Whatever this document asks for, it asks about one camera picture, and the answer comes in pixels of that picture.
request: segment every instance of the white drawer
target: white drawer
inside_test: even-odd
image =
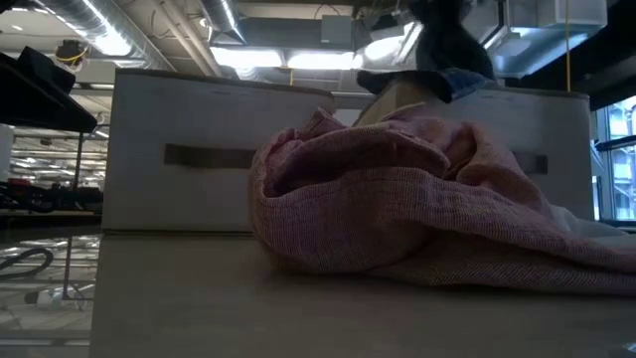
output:
[[[118,71],[102,226],[249,231],[245,153],[285,127],[303,126],[319,106],[334,110],[330,93]],[[167,145],[181,154],[168,158]]]

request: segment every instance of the pink cloth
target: pink cloth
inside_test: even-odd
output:
[[[356,128],[319,111],[256,153],[249,190],[254,234],[286,269],[636,295],[636,253],[561,231],[508,149],[421,106]]]

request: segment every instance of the wooden table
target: wooden table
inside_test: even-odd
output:
[[[598,358],[630,342],[632,299],[294,275],[251,238],[106,236],[90,356]]]

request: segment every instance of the ceiling light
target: ceiling light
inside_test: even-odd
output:
[[[375,61],[393,54],[399,49],[399,45],[403,39],[404,36],[393,36],[373,41],[365,49],[365,56],[367,56],[369,60]]]
[[[36,170],[38,174],[60,174],[57,170]]]
[[[210,50],[219,65],[234,69],[282,66],[280,54],[275,50],[229,50],[214,47]]]
[[[514,27],[514,28],[510,28],[511,32],[514,32],[516,34],[519,34],[519,36],[524,37],[527,35],[532,35],[532,34],[536,34],[540,31],[540,29],[533,29],[533,28],[524,28],[524,27]]]
[[[94,90],[114,90],[115,85],[112,84],[90,84],[90,87]]]
[[[287,66],[303,70],[350,70],[354,66],[354,53],[344,54],[308,52],[292,56]]]

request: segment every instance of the ceiling duct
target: ceiling duct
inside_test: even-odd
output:
[[[246,43],[239,29],[239,16],[232,0],[201,0],[204,15],[216,32],[216,43],[229,40],[230,44]]]
[[[508,0],[477,7],[464,26],[490,53],[499,77],[530,75],[607,25],[606,0]]]
[[[37,2],[104,55],[142,58],[145,60],[142,65],[145,69],[174,71],[172,65],[113,0]],[[125,67],[125,63],[115,63]]]

